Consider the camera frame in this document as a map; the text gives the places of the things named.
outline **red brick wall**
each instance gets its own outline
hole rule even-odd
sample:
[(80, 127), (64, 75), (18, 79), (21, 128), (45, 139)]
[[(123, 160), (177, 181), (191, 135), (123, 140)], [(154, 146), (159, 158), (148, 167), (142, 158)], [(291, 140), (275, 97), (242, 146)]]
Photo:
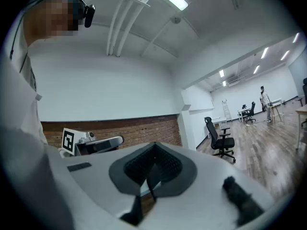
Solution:
[(91, 122), (42, 122), (48, 144), (61, 147), (63, 128), (92, 131), (98, 139), (122, 135), (126, 148), (144, 142), (160, 141), (182, 146), (176, 115)]

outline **person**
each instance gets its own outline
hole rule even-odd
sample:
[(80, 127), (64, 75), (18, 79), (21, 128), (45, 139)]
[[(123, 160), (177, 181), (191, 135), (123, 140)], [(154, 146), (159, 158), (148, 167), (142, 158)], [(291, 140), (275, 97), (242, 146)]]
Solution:
[(47, 144), (37, 111), (37, 101), (42, 96), (36, 92), (37, 83), (28, 48), (39, 39), (77, 31), (83, 22), (85, 7), (80, 0), (38, 0), (31, 5), (17, 16), (1, 51), (1, 60), (8, 55), (11, 60), (2, 60), (5, 67), (1, 71), (9, 79), (7, 82), (11, 84), (11, 88), (7, 87), (4, 93), (8, 101), (7, 107), (1, 110), (2, 113), (5, 112), (1, 114), (1, 120), (4, 122), (2, 125), (21, 129)]
[(270, 123), (272, 121), (271, 120), (271, 101), (266, 91), (264, 91), (263, 86), (261, 86), (260, 101), (261, 101), (261, 105), (265, 106), (267, 109), (267, 122)]

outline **ladder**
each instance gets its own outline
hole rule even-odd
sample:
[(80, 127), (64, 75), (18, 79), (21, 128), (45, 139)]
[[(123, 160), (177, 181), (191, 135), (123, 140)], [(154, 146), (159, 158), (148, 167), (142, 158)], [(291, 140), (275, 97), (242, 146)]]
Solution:
[(227, 105), (227, 100), (222, 101), (222, 104), (223, 104), (223, 109), (224, 109), (224, 114), (225, 114), (226, 120), (227, 121), (231, 120), (231, 122), (232, 122), (232, 118), (231, 118), (231, 115), (230, 115), (230, 112), (229, 112), (229, 109), (228, 109), (228, 105)]

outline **headset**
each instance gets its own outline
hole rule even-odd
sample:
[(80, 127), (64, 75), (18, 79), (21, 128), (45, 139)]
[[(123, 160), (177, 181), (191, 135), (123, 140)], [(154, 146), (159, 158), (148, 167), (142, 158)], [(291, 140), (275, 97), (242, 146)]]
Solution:
[[(42, 1), (44, 1), (44, 0), (33, 0), (33, 1), (29, 2), (29, 3), (27, 3), (25, 7), (28, 7), (29, 5), (34, 4), (34, 5), (32, 5), (30, 8), (28, 8), (28, 9), (31, 9), (31, 8), (33, 8), (34, 6), (36, 6), (37, 4), (41, 3)], [(94, 13), (95, 13), (95, 6), (94, 6), (93, 4), (91, 4), (91, 5), (88, 6), (83, 0), (78, 0), (78, 1), (79, 1), (79, 2), (82, 4), (82, 6), (84, 7), (83, 18), (82, 18), (82, 19), (85, 19), (85, 20), (84, 20), (84, 26), (85, 26), (86, 28), (88, 28), (88, 27), (90, 27), (91, 24), (92, 24), (93, 16), (94, 16)], [(21, 24), (21, 21), (22, 21), (23, 17), (24, 17), (24, 14), (23, 14), (22, 17), (21, 17), (21, 19), (20, 19), (20, 21), (19, 21), (19, 24), (18, 24), (18, 26), (17, 26), (16, 32), (15, 32), (15, 36), (14, 36), (14, 40), (13, 40), (13, 44), (12, 44), (12, 49), (11, 49), (11, 53), (10, 53), (10, 60), (12, 60), (12, 57), (13, 57), (14, 43), (15, 43), (15, 39), (16, 39), (16, 36), (17, 36), (17, 32), (18, 32), (18, 29), (19, 29), (19, 26), (20, 26), (20, 24)]]

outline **black sticker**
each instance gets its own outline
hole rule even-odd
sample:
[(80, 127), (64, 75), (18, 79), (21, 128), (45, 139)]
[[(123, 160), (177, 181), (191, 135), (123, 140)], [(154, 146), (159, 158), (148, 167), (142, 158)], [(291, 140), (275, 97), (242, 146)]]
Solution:
[(62, 147), (72, 152), (74, 133), (64, 130), (63, 144)]

